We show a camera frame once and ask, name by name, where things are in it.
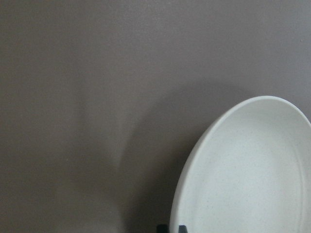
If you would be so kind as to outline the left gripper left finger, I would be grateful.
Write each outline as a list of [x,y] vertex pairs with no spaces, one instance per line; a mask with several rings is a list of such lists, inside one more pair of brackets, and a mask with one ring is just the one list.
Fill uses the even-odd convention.
[[156,225],[156,233],[168,233],[168,221],[162,221]]

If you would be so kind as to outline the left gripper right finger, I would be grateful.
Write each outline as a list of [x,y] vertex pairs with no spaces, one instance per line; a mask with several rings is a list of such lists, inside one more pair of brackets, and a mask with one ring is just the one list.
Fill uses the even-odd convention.
[[182,219],[179,221],[178,224],[178,233],[188,233],[188,228],[187,228],[187,221]]

